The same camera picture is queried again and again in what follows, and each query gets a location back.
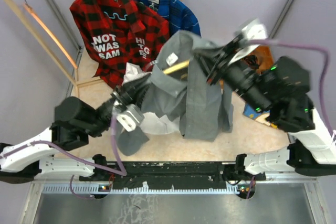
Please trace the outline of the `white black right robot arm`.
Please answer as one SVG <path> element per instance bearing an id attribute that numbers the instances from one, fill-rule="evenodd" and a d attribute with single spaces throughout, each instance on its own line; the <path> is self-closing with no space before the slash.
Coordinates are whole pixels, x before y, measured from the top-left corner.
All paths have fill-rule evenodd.
<path id="1" fill-rule="evenodd" d="M 256 112 L 269 112 L 267 121 L 293 136 L 288 146 L 260 154 L 239 154 L 234 172 L 242 180 L 265 172 L 296 172 L 310 177 L 335 174 L 335 132 L 325 109 L 318 111 L 308 96 L 310 73 L 282 56 L 258 74 L 241 59 L 249 46 L 283 46 L 273 39 L 234 38 L 225 46 L 197 49 L 195 54 L 207 83 L 223 80 Z"/>

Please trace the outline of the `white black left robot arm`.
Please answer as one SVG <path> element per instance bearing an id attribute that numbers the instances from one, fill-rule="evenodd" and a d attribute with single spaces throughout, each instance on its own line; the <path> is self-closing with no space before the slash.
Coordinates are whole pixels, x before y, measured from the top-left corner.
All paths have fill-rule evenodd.
<path id="1" fill-rule="evenodd" d="M 55 107 L 54 123 L 40 134 L 17 145 L 1 144 L 1 181 L 9 184 L 32 182 L 37 176 L 95 177 L 103 180 L 108 174 L 126 176 L 117 151 L 117 123 L 134 130 L 143 121 L 140 107 L 150 85 L 149 76 L 117 86 L 111 98 L 93 108 L 77 97 L 68 97 Z M 112 131 L 112 150 L 118 169 L 106 165 L 106 159 L 78 158 L 70 151 L 89 143 L 89 137 L 100 137 Z"/>

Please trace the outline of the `yellow hanger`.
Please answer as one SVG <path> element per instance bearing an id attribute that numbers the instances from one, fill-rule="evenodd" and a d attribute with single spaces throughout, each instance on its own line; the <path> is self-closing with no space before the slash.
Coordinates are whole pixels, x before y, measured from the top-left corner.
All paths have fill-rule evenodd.
<path id="1" fill-rule="evenodd" d="M 146 66 L 145 66 L 145 70 L 144 71 L 148 71 L 150 69 L 151 66 L 157 64 L 157 60 L 153 60 L 151 61 L 150 63 L 148 63 Z M 186 61 L 183 61 L 181 63 L 178 63 L 178 64 L 175 64 L 171 67 L 168 67 L 167 69 L 163 70 L 162 72 L 165 74 L 165 75 L 168 75 L 168 74 L 171 74 L 171 73 L 174 73 L 174 72 L 177 72 L 181 69 L 184 69 L 184 68 L 187 68 L 189 66 L 189 63 L 190 61 L 189 60 L 186 60 Z"/>

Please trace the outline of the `grey button shirt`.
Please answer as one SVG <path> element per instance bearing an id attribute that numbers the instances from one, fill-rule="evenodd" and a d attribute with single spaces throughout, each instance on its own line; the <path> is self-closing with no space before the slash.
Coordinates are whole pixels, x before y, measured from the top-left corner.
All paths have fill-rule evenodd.
<path id="1" fill-rule="evenodd" d="M 186 139 L 214 141 L 220 132 L 233 129 L 232 90 L 228 85 L 206 82 L 206 75 L 196 61 L 196 52 L 217 47 L 215 42 L 192 32 L 176 32 L 161 48 L 150 72 L 151 82 L 142 103 L 141 112 L 155 113 L 170 121 L 180 118 L 180 134 Z M 162 71 L 189 60 L 189 66 L 165 75 Z M 116 142 L 126 156 L 135 154 L 146 143 L 148 133 L 140 125 L 131 132 L 117 125 Z"/>

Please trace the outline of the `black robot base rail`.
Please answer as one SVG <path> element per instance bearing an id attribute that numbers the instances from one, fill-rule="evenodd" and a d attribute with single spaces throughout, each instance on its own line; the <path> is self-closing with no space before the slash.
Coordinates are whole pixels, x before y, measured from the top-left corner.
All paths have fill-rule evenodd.
<path id="1" fill-rule="evenodd" d="M 126 176 L 111 175 L 94 169 L 82 182 L 112 182 L 114 189 L 135 189 L 144 182 L 150 189 L 225 189 L 226 183 L 250 181 L 252 174 L 236 170 L 234 163 L 225 162 L 124 162 Z"/>

